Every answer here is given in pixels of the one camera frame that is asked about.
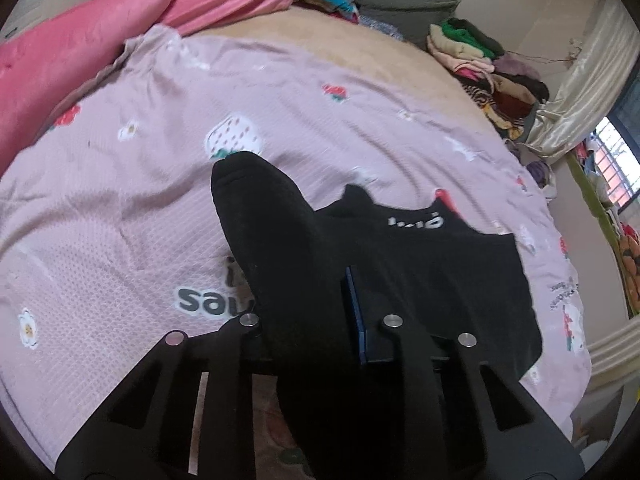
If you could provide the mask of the pile of mixed folded clothes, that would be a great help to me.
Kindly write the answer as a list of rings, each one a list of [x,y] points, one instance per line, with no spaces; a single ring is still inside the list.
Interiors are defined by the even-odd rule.
[[[426,50],[462,85],[499,136],[515,143],[527,139],[538,108],[550,98],[532,66],[462,18],[431,25]]]

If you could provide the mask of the lilac strawberry print bed sheet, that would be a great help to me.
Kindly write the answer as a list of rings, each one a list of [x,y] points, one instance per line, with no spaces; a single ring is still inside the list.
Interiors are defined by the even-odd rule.
[[[419,87],[293,46],[155,26],[1,180],[1,401],[47,466],[163,334],[201,335],[250,304],[209,191],[224,142],[282,169],[314,207],[348,184],[516,238],[542,333],[523,386],[559,425],[591,363],[577,274],[544,196],[429,55]]]

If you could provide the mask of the cream satin curtain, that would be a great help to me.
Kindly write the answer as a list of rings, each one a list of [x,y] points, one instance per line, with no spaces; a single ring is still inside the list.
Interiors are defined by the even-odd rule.
[[[556,162],[612,110],[639,57],[639,29],[622,0],[602,0],[555,97],[537,112],[527,147]]]

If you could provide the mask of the beige mattress pad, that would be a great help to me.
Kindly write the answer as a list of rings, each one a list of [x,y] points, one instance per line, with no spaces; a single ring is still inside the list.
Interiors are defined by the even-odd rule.
[[[285,11],[201,30],[201,36],[224,36],[286,44],[363,77],[399,88],[446,117],[447,124],[486,136],[496,130],[454,79],[429,53],[382,32],[314,10],[292,6]]]

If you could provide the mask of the window with dark frame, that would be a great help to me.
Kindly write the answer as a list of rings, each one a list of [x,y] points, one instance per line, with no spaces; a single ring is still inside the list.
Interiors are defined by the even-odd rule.
[[[639,71],[627,80],[611,110],[588,138],[594,142],[594,168],[606,196],[619,212],[639,198]]]

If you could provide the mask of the green windowsill ledge cover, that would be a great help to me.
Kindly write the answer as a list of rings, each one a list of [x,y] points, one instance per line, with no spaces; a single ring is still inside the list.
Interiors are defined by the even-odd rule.
[[[580,166],[579,160],[575,154],[570,153],[565,156],[570,174],[574,178],[575,182],[582,192],[582,198],[585,200],[589,211],[593,218],[599,223],[600,229],[608,242],[608,246],[611,247],[614,255],[618,274],[620,274],[620,280],[622,281],[624,296],[626,300],[626,308],[628,318],[634,318],[639,314],[632,300],[631,293],[628,289],[627,276],[628,272],[626,266],[623,263],[623,255],[620,251],[620,236],[617,234],[614,228],[614,222],[611,216],[608,214],[610,208],[605,208],[602,202],[599,200],[597,190],[593,184],[589,181],[585,171]]]

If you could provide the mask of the pink plush blanket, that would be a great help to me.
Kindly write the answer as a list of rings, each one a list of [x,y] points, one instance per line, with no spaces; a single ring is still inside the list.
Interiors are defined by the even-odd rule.
[[[35,140],[73,92],[155,24],[180,35],[287,9],[293,0],[90,0],[1,47],[1,166]]]

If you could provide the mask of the black garment with orange cuffs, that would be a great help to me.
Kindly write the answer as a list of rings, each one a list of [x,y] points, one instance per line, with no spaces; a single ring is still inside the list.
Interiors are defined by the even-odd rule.
[[[442,200],[392,209],[349,185],[317,210],[286,174],[250,153],[216,163],[212,194],[256,300],[280,409],[318,479],[357,479],[348,458],[356,382],[346,270],[355,271],[371,318],[396,312],[442,338],[472,333],[520,384],[540,357],[513,236],[473,230]]]

